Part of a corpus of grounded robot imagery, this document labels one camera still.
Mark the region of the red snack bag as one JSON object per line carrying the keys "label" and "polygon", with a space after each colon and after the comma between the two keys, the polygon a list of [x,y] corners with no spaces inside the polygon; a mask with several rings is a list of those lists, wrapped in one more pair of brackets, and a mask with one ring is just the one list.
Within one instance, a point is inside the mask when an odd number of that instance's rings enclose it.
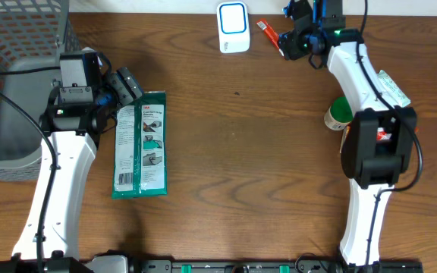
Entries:
{"label": "red snack bag", "polygon": [[379,127],[376,134],[376,142],[377,143],[387,143],[392,140],[399,139],[407,139],[412,140],[410,130],[405,127],[400,127],[399,129],[392,129],[390,131],[387,130],[386,127]]}

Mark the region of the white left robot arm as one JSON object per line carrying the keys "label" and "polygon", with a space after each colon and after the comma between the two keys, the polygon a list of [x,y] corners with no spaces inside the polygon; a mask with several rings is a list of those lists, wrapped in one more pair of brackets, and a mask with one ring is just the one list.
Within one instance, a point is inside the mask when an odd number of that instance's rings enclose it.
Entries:
{"label": "white left robot arm", "polygon": [[124,254],[104,253],[80,261],[78,226],[86,178],[109,118],[137,101],[143,90],[125,67],[100,68],[110,61],[102,52],[62,53],[61,82],[50,92],[38,121],[20,112],[42,137],[42,161],[30,213],[11,258],[0,272],[129,272]]}

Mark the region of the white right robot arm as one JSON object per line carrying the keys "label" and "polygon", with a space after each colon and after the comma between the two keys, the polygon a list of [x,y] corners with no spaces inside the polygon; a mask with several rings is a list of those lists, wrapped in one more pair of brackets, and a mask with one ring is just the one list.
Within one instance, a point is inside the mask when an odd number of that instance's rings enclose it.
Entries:
{"label": "white right robot arm", "polygon": [[379,239],[390,195],[420,179],[423,153],[415,133],[417,113],[397,102],[370,63],[363,28],[348,28],[340,1],[291,1],[283,12],[294,22],[278,38],[285,59],[321,60],[344,92],[353,119],[341,149],[350,184],[347,224],[337,262],[320,262],[326,272],[395,272],[383,265]]}

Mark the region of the green lid white jar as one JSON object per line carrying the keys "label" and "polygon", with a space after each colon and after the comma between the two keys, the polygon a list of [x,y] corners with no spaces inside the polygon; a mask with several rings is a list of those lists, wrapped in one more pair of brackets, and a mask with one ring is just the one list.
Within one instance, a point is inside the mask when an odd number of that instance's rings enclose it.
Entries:
{"label": "green lid white jar", "polygon": [[353,120],[351,107],[347,98],[337,98],[324,115],[324,122],[330,130],[343,130]]}

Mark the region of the red Nescafe stick sachet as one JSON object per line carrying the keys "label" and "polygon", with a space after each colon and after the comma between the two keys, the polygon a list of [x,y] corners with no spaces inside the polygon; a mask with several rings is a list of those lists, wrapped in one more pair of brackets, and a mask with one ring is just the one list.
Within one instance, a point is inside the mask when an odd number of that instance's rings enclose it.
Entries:
{"label": "red Nescafe stick sachet", "polygon": [[277,48],[281,56],[284,56],[283,51],[278,46],[279,35],[273,30],[269,23],[265,19],[260,19],[256,22],[256,25],[263,31],[263,33],[268,37],[270,42]]}

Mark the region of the orange small box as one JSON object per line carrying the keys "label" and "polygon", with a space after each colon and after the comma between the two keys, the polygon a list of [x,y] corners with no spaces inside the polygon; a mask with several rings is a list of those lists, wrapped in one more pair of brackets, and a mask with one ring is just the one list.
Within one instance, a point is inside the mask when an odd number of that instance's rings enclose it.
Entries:
{"label": "orange small box", "polygon": [[351,128],[351,126],[350,126],[350,125],[347,125],[347,126],[343,129],[342,138],[341,138],[341,145],[340,145],[340,149],[339,149],[339,152],[340,152],[340,153],[342,153],[342,149],[343,149],[344,143],[345,143],[345,141],[346,141],[346,139],[347,139],[347,135],[348,135],[348,133],[349,133],[349,131],[350,131],[350,128]]}

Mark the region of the mint green wipes pack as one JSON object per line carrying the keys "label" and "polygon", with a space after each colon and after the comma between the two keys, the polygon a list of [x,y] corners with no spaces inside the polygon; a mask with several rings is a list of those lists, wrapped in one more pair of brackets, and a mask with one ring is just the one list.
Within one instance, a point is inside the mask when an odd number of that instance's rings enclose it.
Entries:
{"label": "mint green wipes pack", "polygon": [[407,107],[411,103],[411,100],[385,71],[380,70],[380,72],[378,72],[378,78],[386,92],[395,99],[399,106]]}

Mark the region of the green white gloves package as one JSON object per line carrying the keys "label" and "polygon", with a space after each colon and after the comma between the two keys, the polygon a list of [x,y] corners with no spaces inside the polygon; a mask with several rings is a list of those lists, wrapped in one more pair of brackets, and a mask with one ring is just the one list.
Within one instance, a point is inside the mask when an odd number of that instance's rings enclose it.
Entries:
{"label": "green white gloves package", "polygon": [[168,194],[166,92],[144,93],[117,112],[113,199]]}

